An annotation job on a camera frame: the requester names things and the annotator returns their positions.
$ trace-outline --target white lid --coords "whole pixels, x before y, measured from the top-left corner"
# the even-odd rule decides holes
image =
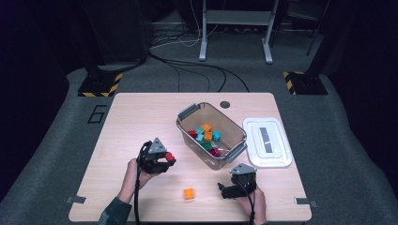
[[[292,151],[279,120],[249,117],[243,121],[243,129],[247,134],[246,144],[252,164],[264,168],[285,168],[292,163]]]

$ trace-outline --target plastic bin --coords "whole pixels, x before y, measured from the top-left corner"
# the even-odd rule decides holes
[[[211,155],[188,133],[203,124],[211,125],[212,130],[218,130],[221,134],[221,139],[217,142],[221,149],[219,157]],[[214,171],[231,163],[247,148],[245,130],[206,102],[192,104],[183,110],[177,116],[176,125],[182,131],[185,144]]]

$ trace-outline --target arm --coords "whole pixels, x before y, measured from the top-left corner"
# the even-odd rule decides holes
[[[254,224],[253,225],[263,225],[267,223],[266,218],[266,196],[264,191],[257,187],[257,189],[251,194],[252,199],[255,199],[254,202]],[[245,213],[250,216],[252,213],[252,208],[247,197],[239,197],[237,198],[237,202],[240,203]]]
[[[148,174],[144,171],[140,175],[140,189],[157,174]],[[130,160],[122,187],[117,196],[105,208],[99,218],[99,225],[107,224],[126,224],[132,206],[130,201],[135,193],[135,180],[137,178],[137,162],[133,158]]]

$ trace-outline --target wooden tabletop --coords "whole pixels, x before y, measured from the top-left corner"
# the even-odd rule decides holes
[[[220,106],[230,102],[228,109]],[[176,164],[153,178],[140,190],[139,211],[143,222],[227,222],[248,221],[232,199],[223,199],[217,184],[232,186],[232,168],[239,162],[251,165],[244,151],[221,170],[211,170],[184,143],[176,126],[177,115],[193,103],[207,102],[242,127],[247,117],[274,117],[282,122],[275,98],[270,93],[121,93],[115,96],[99,140],[87,166],[71,221],[97,221],[120,190],[127,164],[147,141],[159,137],[176,157]],[[306,198],[295,160],[285,169],[261,169],[257,185],[267,199],[269,221],[307,221],[311,209],[297,205],[294,198]],[[184,189],[193,188],[195,198],[184,200]],[[129,221],[134,221],[131,210]]]

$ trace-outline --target black base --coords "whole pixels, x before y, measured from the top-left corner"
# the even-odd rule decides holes
[[[328,91],[319,78],[308,78],[304,72],[285,71],[283,73],[291,95],[326,96]]]
[[[117,89],[122,74],[103,74],[100,81],[87,76],[79,88],[79,97],[111,97]]]

